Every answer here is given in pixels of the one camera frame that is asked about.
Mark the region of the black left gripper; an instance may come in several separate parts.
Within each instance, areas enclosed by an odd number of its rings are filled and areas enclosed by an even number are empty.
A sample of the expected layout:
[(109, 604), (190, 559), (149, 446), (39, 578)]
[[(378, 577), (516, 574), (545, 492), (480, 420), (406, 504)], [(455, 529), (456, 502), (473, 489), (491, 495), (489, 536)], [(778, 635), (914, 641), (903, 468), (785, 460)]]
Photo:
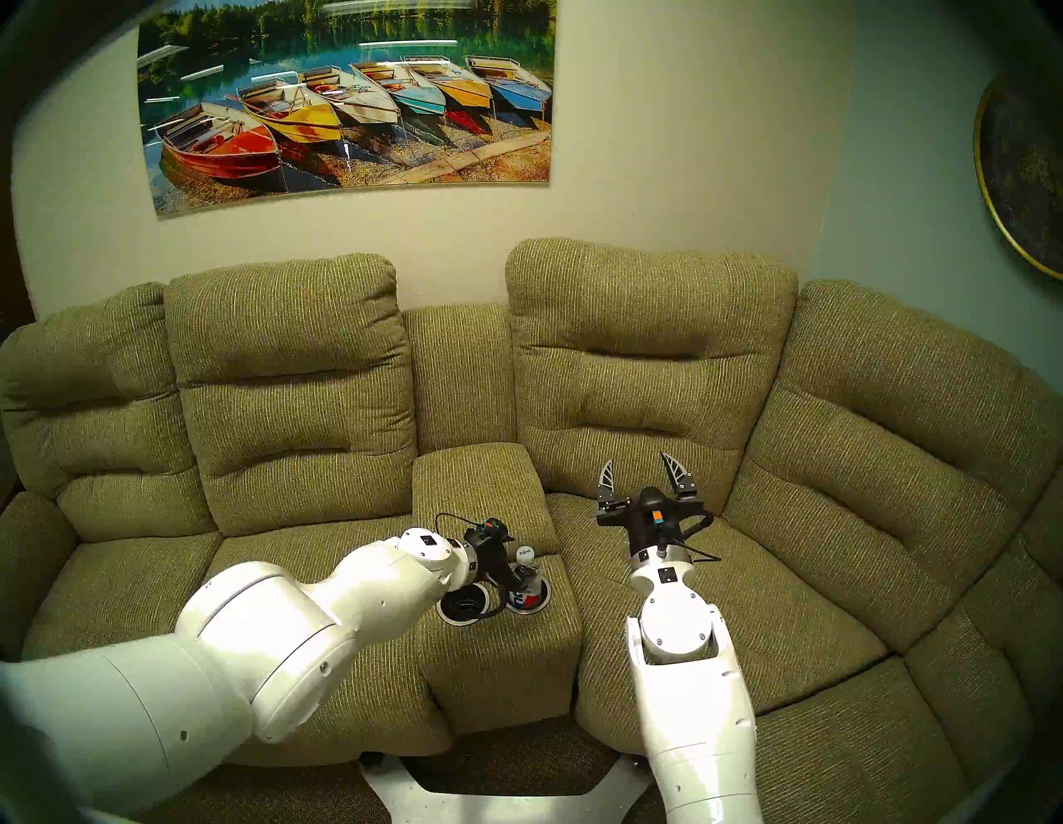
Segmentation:
[(537, 567), (516, 562), (516, 538), (488, 539), (479, 544), (461, 540), (468, 571), (461, 586), (489, 581), (500, 589), (501, 601), (511, 613), (532, 613), (532, 590), (520, 584), (537, 581)]

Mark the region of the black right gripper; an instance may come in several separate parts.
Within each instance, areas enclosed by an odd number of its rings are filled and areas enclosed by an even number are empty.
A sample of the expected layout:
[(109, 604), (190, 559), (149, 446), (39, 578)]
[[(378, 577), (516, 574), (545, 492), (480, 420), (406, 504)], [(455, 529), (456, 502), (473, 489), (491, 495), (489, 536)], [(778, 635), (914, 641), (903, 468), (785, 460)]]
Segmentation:
[(713, 515), (697, 498), (697, 486), (684, 464), (668, 453), (660, 453), (660, 457), (675, 500), (667, 497), (618, 499), (613, 460), (608, 459), (600, 471), (596, 486), (596, 522), (598, 526), (626, 529), (630, 555), (639, 555), (649, 546), (665, 551), (673, 545), (706, 555), (689, 546), (687, 539), (709, 527)]

